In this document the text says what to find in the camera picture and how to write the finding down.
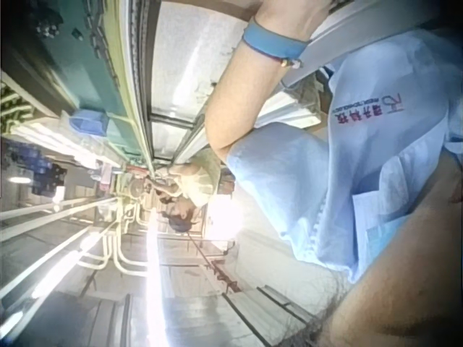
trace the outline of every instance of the shirt sleeve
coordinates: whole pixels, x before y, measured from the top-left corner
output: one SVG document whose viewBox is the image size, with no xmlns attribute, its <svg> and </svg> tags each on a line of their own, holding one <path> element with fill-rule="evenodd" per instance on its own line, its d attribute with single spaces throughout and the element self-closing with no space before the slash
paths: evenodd
<svg viewBox="0 0 463 347">
<path fill-rule="evenodd" d="M 328 145 L 301 129 L 272 123 L 238 141 L 226 162 L 239 185 L 294 249 L 306 237 L 292 234 L 294 226 L 304 218 L 305 229 L 310 229 L 326 195 Z"/>
</svg>

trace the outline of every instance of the light blue shirt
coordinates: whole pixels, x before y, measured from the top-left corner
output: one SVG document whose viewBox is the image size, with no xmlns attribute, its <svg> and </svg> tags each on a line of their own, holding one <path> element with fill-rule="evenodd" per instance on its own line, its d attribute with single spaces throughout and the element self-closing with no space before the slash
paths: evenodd
<svg viewBox="0 0 463 347">
<path fill-rule="evenodd" d="M 227 164 L 297 259 L 356 281 L 409 213 L 442 148 L 463 153 L 463 58 L 417 30 L 336 65 L 328 144 L 269 124 L 237 142 Z"/>
</svg>

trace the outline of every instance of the bracelet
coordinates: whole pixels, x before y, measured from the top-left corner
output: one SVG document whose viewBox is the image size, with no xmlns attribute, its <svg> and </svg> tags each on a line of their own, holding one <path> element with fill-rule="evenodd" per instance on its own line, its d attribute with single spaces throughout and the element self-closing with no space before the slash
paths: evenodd
<svg viewBox="0 0 463 347">
<path fill-rule="evenodd" d="M 246 27 L 242 40 L 253 50 L 278 61 L 282 67 L 293 69 L 302 67 L 299 57 L 310 43 L 267 30 L 259 25 L 254 17 Z"/>
</svg>

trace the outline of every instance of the blue wristband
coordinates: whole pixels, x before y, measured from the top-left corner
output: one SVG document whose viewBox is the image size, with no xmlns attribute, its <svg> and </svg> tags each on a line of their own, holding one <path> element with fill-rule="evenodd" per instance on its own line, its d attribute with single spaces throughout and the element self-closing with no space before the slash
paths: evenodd
<svg viewBox="0 0 463 347">
<path fill-rule="evenodd" d="M 306 49 L 310 41 L 304 42 L 287 38 L 261 27 L 254 17 L 250 20 L 249 25 L 243 34 L 243 41 L 249 47 L 265 55 L 279 59 L 296 61 Z"/>
</svg>

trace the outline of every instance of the blue container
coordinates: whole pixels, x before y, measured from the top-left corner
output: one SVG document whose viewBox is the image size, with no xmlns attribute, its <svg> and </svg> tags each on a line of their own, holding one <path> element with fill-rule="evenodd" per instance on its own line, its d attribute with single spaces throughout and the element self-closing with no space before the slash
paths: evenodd
<svg viewBox="0 0 463 347">
<path fill-rule="evenodd" d="M 82 134 L 106 137 L 109 117 L 100 111 L 78 110 L 69 118 L 69 123 Z"/>
</svg>

